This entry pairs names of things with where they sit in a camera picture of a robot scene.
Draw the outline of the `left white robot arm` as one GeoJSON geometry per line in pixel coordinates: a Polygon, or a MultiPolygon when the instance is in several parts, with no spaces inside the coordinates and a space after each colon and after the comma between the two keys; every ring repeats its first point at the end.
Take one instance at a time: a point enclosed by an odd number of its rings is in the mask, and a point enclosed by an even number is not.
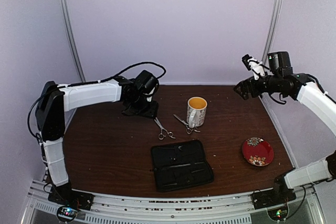
{"type": "Polygon", "coordinates": [[[153,96],[159,85],[159,79],[146,70],[133,79],[118,75],[87,83],[56,84],[49,81],[45,84],[29,110],[35,114],[37,123],[37,133],[31,135],[41,146],[51,182],[57,187],[54,194],[58,200],[71,205],[76,199],[75,192],[66,186],[70,179],[63,152],[65,113],[99,103],[121,102],[123,115],[154,119],[159,104],[153,96]]]}

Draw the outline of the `black zippered tool case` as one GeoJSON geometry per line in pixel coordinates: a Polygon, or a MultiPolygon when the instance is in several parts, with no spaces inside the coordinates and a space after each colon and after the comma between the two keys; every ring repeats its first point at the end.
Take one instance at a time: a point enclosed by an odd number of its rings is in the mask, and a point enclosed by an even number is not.
{"type": "Polygon", "coordinates": [[[202,142],[191,141],[151,148],[156,190],[161,193],[212,183],[214,173],[206,160],[202,142]]]}

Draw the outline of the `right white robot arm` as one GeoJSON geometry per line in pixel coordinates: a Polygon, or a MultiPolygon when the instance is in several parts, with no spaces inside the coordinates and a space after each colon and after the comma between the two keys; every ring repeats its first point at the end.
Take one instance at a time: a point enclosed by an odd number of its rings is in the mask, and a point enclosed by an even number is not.
{"type": "MultiPolygon", "coordinates": [[[[294,73],[286,51],[271,52],[267,58],[268,66],[265,66],[256,58],[244,55],[241,60],[253,75],[235,85],[234,91],[244,100],[264,94],[278,94],[281,98],[276,102],[284,104],[285,98],[291,98],[309,110],[330,133],[335,134],[335,100],[322,88],[318,79],[309,73],[294,73]]],[[[269,192],[269,199],[279,204],[297,187],[333,180],[335,152],[277,177],[274,188],[269,192]]]]}

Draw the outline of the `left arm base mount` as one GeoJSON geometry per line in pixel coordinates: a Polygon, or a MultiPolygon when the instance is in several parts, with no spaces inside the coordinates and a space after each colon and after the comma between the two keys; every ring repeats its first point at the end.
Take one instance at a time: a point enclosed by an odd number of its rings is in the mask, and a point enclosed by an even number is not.
{"type": "Polygon", "coordinates": [[[52,185],[48,200],[60,205],[70,206],[75,210],[90,210],[94,195],[73,190],[71,183],[62,186],[52,185]]]}

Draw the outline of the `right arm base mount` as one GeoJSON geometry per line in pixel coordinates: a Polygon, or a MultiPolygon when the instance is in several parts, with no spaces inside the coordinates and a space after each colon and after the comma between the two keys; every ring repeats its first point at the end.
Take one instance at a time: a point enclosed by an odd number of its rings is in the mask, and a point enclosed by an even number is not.
{"type": "Polygon", "coordinates": [[[285,204],[296,198],[296,194],[293,190],[285,190],[282,193],[277,193],[274,189],[264,191],[257,190],[251,194],[255,210],[285,204]]]}

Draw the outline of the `silver straight hair scissors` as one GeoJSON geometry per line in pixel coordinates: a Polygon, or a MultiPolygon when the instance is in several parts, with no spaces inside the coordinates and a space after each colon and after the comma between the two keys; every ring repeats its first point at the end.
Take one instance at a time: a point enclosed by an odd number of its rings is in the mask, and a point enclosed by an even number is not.
{"type": "Polygon", "coordinates": [[[165,127],[162,126],[161,122],[159,121],[158,118],[154,119],[154,122],[157,124],[157,126],[160,128],[160,133],[158,135],[158,139],[160,141],[164,140],[167,136],[171,139],[176,139],[174,136],[173,132],[168,131],[165,127]]]}

